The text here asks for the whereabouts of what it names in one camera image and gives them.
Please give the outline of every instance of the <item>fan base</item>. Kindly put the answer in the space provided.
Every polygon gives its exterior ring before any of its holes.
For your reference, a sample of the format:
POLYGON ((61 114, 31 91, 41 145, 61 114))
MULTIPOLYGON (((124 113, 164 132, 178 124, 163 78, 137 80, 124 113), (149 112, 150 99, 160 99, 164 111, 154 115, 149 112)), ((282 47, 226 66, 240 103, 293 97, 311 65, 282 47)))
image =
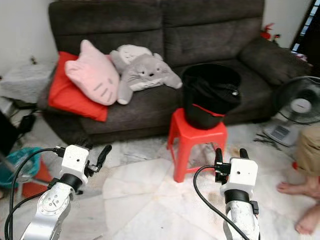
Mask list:
POLYGON ((277 143, 286 147, 293 146, 299 135, 299 130, 293 124, 287 122, 274 121, 269 123, 263 133, 277 143))

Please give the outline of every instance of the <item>red strap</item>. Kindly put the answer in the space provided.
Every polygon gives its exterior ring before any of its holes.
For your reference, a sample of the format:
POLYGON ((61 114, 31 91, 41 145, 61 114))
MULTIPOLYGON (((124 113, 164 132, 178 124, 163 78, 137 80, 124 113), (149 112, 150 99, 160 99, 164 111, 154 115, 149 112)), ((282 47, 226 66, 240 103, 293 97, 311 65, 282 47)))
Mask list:
POLYGON ((207 112, 208 114, 211 114, 214 117, 224 117, 225 116, 225 114, 220 114, 220 113, 215 113, 213 111, 209 111, 209 110, 207 110, 207 109, 205 109, 205 108, 203 108, 203 107, 201 107, 201 106, 199 106, 197 104, 192 103, 192 105, 197 107, 197 108, 200 108, 201 110, 207 112))

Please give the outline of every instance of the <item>electric fan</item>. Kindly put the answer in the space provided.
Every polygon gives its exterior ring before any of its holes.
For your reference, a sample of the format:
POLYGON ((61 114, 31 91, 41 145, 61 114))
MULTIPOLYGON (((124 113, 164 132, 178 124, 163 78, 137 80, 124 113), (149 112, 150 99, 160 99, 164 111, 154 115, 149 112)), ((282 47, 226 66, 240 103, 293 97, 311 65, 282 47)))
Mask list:
POLYGON ((274 105, 278 113, 287 120, 272 121, 263 129, 263 133, 286 147, 292 146, 299 134, 295 124, 320 122, 320 78, 293 78, 276 91, 274 105))

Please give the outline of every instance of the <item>black bucket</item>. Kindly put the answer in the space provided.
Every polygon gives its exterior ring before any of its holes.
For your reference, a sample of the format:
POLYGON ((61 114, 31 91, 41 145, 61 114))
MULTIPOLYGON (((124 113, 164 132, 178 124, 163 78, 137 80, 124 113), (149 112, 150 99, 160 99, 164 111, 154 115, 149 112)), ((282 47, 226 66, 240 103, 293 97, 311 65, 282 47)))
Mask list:
POLYGON ((182 81, 185 118, 194 128, 214 128, 241 103, 241 77, 230 67, 194 65, 183 72, 182 81))

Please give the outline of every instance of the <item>red pillow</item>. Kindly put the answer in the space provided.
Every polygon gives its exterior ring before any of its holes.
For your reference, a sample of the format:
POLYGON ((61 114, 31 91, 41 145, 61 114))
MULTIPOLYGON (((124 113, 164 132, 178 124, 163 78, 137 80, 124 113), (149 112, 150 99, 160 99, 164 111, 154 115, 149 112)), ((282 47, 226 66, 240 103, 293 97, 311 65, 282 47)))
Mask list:
POLYGON ((107 106, 90 100, 65 73, 66 61, 77 59, 76 55, 64 51, 59 52, 59 61, 51 85, 48 104, 56 109, 104 122, 107 119, 107 106))

